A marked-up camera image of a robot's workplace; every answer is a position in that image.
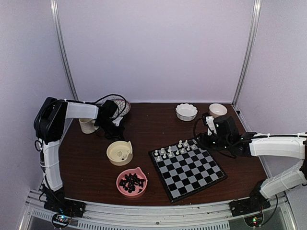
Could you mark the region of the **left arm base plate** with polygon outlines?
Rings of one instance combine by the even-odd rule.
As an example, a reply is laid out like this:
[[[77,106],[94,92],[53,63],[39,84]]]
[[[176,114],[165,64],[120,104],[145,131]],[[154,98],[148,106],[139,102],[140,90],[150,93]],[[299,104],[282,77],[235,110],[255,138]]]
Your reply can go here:
[[[80,201],[69,199],[58,200],[55,197],[48,197],[44,209],[51,210],[56,213],[64,214],[69,217],[83,217],[86,204]]]

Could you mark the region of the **aluminium frame post right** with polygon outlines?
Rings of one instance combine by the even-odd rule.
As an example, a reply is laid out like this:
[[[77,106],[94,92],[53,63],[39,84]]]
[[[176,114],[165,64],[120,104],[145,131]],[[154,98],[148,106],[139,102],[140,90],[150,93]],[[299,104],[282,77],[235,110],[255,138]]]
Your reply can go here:
[[[259,21],[260,21],[260,12],[261,12],[261,0],[254,0],[254,6],[253,6],[253,12],[251,17],[251,23],[250,23],[250,30],[248,35],[248,42],[247,47],[243,59],[243,64],[241,68],[241,72],[239,75],[239,81],[236,87],[235,95],[232,100],[232,106],[236,107],[239,101],[240,94],[242,92],[244,81],[248,72],[248,67],[250,64],[250,59],[252,56],[252,50],[255,44],[257,31],[259,27]]]

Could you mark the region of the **white textured ceramic mug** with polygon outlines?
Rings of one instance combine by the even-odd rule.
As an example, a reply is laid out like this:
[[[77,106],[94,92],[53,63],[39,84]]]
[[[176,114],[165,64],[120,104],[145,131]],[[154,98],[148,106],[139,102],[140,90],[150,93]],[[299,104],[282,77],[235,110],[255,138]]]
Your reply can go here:
[[[98,126],[95,126],[95,119],[84,119],[84,118],[81,118],[79,119],[79,124],[80,124],[80,127],[81,127],[81,131],[84,133],[84,134],[92,134],[94,132],[96,132],[99,127]]]

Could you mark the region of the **black chess pieces pile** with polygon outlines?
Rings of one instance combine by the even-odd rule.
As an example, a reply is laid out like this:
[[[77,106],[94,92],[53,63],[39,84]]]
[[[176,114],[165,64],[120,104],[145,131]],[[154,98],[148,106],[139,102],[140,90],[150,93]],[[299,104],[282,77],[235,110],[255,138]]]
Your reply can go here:
[[[122,187],[128,193],[132,193],[139,188],[138,193],[140,193],[144,187],[145,179],[141,179],[137,174],[125,174],[124,178],[120,180],[119,186]]]

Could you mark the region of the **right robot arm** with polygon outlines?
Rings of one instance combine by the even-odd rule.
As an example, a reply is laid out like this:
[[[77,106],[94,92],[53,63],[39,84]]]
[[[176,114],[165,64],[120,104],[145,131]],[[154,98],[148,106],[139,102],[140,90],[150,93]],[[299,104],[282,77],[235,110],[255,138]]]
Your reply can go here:
[[[257,132],[239,134],[233,117],[214,118],[202,114],[200,121],[207,132],[194,135],[198,145],[207,151],[227,151],[232,158],[277,156],[298,159],[298,163],[272,178],[258,182],[246,200],[249,211],[257,211],[264,200],[280,192],[307,184],[306,133],[271,135]]]

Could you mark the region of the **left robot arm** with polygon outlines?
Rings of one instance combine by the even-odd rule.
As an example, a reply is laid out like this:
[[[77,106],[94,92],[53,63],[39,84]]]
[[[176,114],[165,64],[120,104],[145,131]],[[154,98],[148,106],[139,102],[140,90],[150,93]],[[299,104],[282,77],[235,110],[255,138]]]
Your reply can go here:
[[[40,152],[45,186],[52,192],[63,187],[59,168],[59,146],[67,119],[89,119],[104,131],[108,139],[124,140],[122,121],[118,124],[114,122],[122,117],[123,113],[124,109],[119,109],[112,100],[101,104],[98,101],[46,98],[34,121],[36,141],[39,143],[36,150]]]

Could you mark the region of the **aluminium front rail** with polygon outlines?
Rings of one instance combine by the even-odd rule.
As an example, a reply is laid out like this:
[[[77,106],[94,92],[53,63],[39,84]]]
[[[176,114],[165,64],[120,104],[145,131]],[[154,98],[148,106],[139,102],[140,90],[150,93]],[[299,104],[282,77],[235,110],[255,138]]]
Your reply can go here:
[[[17,224],[17,230],[29,230],[34,220],[42,220],[42,229],[56,230],[54,212],[44,209],[40,191],[30,189]],[[234,217],[231,200],[174,206],[123,206],[86,202],[82,218],[71,218],[64,230],[298,230],[286,195],[279,195],[272,218],[261,228],[247,225],[252,214]]]

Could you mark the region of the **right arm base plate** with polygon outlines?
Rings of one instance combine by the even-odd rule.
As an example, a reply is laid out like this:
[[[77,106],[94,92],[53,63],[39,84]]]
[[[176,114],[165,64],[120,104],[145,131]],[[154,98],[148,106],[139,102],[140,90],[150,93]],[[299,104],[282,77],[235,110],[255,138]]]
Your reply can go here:
[[[268,199],[262,196],[251,196],[245,199],[235,199],[229,203],[233,217],[260,212],[271,207]]]

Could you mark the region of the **patterned saucer plate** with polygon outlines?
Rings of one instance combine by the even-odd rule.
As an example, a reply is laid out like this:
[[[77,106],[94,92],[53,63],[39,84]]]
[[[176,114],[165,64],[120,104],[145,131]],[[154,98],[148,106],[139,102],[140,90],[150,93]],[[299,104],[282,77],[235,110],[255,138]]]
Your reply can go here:
[[[123,117],[130,111],[130,103],[125,101],[124,99],[116,98],[114,100],[115,104],[117,105],[117,109],[113,115],[113,118]]]

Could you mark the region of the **aluminium frame post left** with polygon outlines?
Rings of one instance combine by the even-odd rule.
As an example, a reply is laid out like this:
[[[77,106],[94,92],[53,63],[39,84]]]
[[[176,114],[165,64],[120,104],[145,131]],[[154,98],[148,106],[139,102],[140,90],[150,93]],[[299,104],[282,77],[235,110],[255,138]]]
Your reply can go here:
[[[59,16],[59,8],[58,8],[58,1],[57,0],[50,0],[50,7],[51,7],[51,14],[55,26],[55,31],[57,35],[58,45],[59,45],[59,52],[62,61],[62,65],[64,68],[65,77],[68,82],[69,90],[72,94],[74,100],[78,101],[79,97],[77,95],[76,87],[72,78],[71,69],[68,61],[68,56],[64,44],[61,23],[60,23],[60,16]]]

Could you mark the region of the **cream bowl with spout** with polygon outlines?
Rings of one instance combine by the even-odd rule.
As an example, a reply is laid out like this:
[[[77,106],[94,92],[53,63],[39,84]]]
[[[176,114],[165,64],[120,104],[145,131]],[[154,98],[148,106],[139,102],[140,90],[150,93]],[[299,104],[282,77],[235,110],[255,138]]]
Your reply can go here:
[[[109,161],[115,166],[124,166],[133,159],[133,148],[130,141],[115,141],[106,150]]]

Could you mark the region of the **small cream bowl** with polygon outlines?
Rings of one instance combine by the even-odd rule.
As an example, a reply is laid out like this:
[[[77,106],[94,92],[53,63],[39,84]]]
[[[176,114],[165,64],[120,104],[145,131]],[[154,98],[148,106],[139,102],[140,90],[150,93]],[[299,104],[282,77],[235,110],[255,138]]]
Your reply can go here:
[[[214,118],[226,115],[228,112],[227,108],[219,103],[213,103],[209,105],[209,114]]]

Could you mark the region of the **white scalloped bowl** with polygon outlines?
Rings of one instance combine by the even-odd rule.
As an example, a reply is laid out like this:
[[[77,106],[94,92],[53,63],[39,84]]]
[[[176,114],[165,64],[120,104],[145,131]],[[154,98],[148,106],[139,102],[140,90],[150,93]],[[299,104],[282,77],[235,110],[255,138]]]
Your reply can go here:
[[[181,103],[175,108],[177,118],[181,121],[189,122],[195,119],[198,110],[197,108],[188,103]]]

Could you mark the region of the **aluminium frame post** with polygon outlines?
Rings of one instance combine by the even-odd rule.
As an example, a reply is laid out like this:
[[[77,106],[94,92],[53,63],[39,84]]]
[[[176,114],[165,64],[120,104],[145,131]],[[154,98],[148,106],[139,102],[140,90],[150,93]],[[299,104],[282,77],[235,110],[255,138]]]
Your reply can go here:
[[[72,94],[74,100],[78,101],[79,97],[77,95],[76,87],[72,78],[71,69],[68,61],[68,56],[64,44],[61,23],[60,23],[60,16],[59,16],[59,8],[58,8],[58,1],[57,0],[50,0],[50,7],[51,7],[51,14],[55,26],[55,31],[57,35],[58,45],[59,45],[59,52],[62,61],[62,65],[64,68],[65,77],[68,82],[69,90]]]
[[[241,68],[241,72],[239,75],[239,81],[236,87],[235,95],[232,100],[232,106],[236,107],[239,101],[240,94],[242,92],[244,81],[248,72],[248,67],[250,64],[250,59],[252,56],[252,50],[255,44],[257,31],[259,27],[259,21],[260,21],[260,12],[261,12],[261,0],[254,0],[254,6],[253,6],[253,12],[251,17],[251,23],[250,23],[250,30],[248,35],[248,42],[247,47],[243,59],[243,64]]]

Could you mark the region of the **pink bowl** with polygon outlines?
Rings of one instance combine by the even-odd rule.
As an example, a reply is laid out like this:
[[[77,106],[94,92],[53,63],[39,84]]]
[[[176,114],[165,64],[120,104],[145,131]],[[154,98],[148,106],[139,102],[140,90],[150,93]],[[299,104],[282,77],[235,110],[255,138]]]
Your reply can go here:
[[[140,167],[122,171],[116,180],[118,191],[127,198],[138,198],[145,193],[148,179]]]

